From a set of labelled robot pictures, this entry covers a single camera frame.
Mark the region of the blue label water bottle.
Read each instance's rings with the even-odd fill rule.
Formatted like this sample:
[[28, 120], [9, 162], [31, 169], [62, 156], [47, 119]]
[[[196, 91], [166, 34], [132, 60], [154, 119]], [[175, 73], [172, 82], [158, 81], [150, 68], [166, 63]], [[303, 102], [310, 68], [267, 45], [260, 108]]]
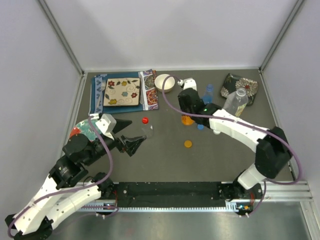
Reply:
[[214, 97], [214, 86], [212, 84], [208, 84], [205, 88], [204, 94], [201, 97], [203, 103], [205, 105], [213, 103]]

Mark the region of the orange juice bottle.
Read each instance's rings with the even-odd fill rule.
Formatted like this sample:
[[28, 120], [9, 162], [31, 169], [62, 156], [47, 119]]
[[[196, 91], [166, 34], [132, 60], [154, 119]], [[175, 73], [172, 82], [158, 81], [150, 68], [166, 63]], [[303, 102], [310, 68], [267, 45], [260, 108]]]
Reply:
[[191, 117], [188, 115], [182, 115], [181, 122], [185, 126], [191, 126], [194, 123], [194, 120], [192, 120]]

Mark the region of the small red cap bottle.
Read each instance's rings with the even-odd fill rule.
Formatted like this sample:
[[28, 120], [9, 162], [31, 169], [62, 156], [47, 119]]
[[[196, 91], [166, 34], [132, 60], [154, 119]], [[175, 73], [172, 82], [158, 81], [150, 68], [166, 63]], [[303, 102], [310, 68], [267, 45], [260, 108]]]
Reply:
[[142, 131], [144, 133], [144, 136], [147, 139], [150, 139], [154, 135], [154, 129], [153, 129], [153, 126], [152, 126], [151, 122], [149, 121], [149, 118], [148, 117], [143, 117], [141, 119], [141, 122], [142, 122], [141, 129], [142, 129]]

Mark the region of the blue bottle cap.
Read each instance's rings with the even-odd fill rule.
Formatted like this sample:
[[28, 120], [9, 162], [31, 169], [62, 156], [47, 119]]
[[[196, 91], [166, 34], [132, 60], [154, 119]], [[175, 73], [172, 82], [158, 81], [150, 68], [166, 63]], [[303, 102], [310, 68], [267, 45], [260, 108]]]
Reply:
[[203, 130], [203, 129], [204, 129], [204, 126], [203, 126], [202, 124], [198, 124], [198, 125], [197, 125], [197, 129], [198, 129], [198, 130]]

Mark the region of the white bottle cap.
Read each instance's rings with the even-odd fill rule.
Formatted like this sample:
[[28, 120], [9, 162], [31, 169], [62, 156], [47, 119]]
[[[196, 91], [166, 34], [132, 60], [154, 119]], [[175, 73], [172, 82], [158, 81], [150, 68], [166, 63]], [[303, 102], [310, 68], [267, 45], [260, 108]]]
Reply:
[[218, 130], [213, 130], [213, 132], [216, 134], [216, 135], [219, 135], [221, 132], [218, 131]]

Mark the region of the orange bottle cap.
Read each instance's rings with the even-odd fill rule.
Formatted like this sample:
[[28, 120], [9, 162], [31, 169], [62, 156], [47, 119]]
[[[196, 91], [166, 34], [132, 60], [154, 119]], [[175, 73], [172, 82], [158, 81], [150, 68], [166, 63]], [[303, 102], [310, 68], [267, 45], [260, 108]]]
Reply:
[[185, 146], [186, 148], [191, 148], [192, 145], [193, 145], [193, 143], [192, 143], [190, 140], [186, 140], [186, 141], [184, 142], [184, 146]]

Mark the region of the large clear plastic bottle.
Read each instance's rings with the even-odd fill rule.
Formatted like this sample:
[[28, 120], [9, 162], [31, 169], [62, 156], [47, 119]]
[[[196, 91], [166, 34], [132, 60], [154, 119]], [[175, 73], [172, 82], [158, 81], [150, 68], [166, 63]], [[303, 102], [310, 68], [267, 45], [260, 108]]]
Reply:
[[230, 93], [223, 105], [223, 109], [229, 114], [239, 117], [249, 102], [247, 92], [244, 88], [238, 88]]

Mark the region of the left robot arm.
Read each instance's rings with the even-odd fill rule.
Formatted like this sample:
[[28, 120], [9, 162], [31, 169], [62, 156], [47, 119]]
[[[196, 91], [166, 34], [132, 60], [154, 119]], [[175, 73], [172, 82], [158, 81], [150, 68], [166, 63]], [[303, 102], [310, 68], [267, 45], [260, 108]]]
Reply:
[[[46, 240], [70, 215], [88, 203], [115, 195], [110, 179], [114, 163], [111, 150], [133, 156], [146, 135], [117, 137], [132, 124], [110, 114], [90, 115], [77, 123], [69, 135], [63, 155], [49, 171], [42, 186], [18, 213], [5, 219], [7, 234], [14, 240]], [[88, 174], [86, 169], [104, 155], [109, 158], [107, 173], [99, 172], [86, 184], [78, 183]]]

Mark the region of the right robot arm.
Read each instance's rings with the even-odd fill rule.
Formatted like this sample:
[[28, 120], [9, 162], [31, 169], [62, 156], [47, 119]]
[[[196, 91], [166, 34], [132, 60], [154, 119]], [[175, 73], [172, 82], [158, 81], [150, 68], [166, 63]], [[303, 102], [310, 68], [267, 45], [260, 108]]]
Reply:
[[205, 104], [192, 88], [181, 91], [177, 98], [180, 110], [193, 121], [243, 143], [255, 153], [254, 163], [235, 179], [233, 192], [237, 197], [245, 198], [259, 182], [274, 179], [292, 158], [281, 128], [258, 127], [231, 115], [214, 103]]

